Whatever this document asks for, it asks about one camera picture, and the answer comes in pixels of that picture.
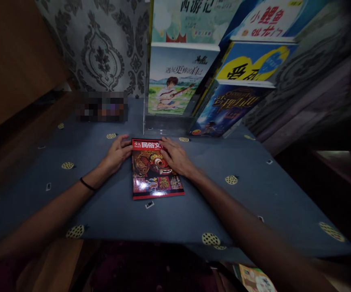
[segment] guitar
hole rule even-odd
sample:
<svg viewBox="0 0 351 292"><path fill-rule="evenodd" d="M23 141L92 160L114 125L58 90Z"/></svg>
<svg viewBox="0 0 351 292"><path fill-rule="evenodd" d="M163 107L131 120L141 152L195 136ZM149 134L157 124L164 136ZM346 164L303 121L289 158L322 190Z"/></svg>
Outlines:
<svg viewBox="0 0 351 292"><path fill-rule="evenodd" d="M175 95L177 95L179 93L183 93L184 91L187 91L187 90L191 89L193 86L194 86L194 84L192 84L192 85L188 86L187 88L185 88L185 89L183 89L181 91L178 91L176 93L164 93L164 94L161 95L160 101L161 101L161 103L167 105L167 104L169 104L171 102L171 100L173 99L173 97Z"/></svg>

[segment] book cover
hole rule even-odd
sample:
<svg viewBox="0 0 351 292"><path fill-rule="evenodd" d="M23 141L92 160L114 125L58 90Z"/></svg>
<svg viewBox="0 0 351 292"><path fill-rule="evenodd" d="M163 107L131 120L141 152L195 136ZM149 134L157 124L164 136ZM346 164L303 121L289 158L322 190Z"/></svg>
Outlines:
<svg viewBox="0 0 351 292"><path fill-rule="evenodd" d="M296 48L295 43L232 42L216 78L265 81Z"/></svg>
<svg viewBox="0 0 351 292"><path fill-rule="evenodd" d="M148 113L182 115L218 53L216 45L152 45Z"/></svg>
<svg viewBox="0 0 351 292"><path fill-rule="evenodd" d="M221 137L274 90L274 86L215 80L189 130L193 136Z"/></svg>
<svg viewBox="0 0 351 292"><path fill-rule="evenodd" d="M219 44L242 0L155 0L152 41Z"/></svg>
<svg viewBox="0 0 351 292"><path fill-rule="evenodd" d="M133 199L184 195L179 175L161 154L159 140L132 139Z"/></svg>
<svg viewBox="0 0 351 292"><path fill-rule="evenodd" d="M255 292L277 292L273 282L260 269L248 268L239 265L240 276L247 291Z"/></svg>
<svg viewBox="0 0 351 292"><path fill-rule="evenodd" d="M328 0L244 0L233 17L220 47L229 40L274 41L293 38Z"/></svg>

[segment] white label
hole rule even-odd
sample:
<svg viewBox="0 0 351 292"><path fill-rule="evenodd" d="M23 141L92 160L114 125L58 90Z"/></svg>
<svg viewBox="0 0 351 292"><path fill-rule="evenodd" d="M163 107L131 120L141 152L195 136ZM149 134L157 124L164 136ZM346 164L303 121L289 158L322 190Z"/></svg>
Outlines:
<svg viewBox="0 0 351 292"><path fill-rule="evenodd" d="M148 208L154 206L154 202L153 201L148 202L145 206L146 206L146 209L148 209Z"/></svg>

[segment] forearm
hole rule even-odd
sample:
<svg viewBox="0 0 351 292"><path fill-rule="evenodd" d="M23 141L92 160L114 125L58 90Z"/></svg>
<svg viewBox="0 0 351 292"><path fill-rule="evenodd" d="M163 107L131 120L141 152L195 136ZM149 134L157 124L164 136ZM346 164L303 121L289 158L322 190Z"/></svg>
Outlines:
<svg viewBox="0 0 351 292"><path fill-rule="evenodd" d="M272 279L278 291L336 292L305 258L208 177L191 174L189 179L215 210L234 241Z"/></svg>
<svg viewBox="0 0 351 292"><path fill-rule="evenodd" d="M83 180L97 189L108 177L109 170L100 164ZM0 243L0 259L23 257L40 250L92 195L93 191L77 181Z"/></svg>

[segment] boy with guitar illustration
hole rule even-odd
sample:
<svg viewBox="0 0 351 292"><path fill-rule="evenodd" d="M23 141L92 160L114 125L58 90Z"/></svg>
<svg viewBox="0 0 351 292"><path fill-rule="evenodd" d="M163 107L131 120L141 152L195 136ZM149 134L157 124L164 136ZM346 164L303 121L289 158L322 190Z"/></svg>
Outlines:
<svg viewBox="0 0 351 292"><path fill-rule="evenodd" d="M176 86L177 84L178 84L177 77L169 77L167 79L166 81L167 86L162 88L156 95L156 99L159 100L159 103L155 105L155 102L153 102L154 106L152 110L175 110L179 107L180 108L184 107L180 105L181 103L180 101L175 101L174 99L182 95L185 91L192 88L194 84L178 92L174 89L174 86Z"/></svg>

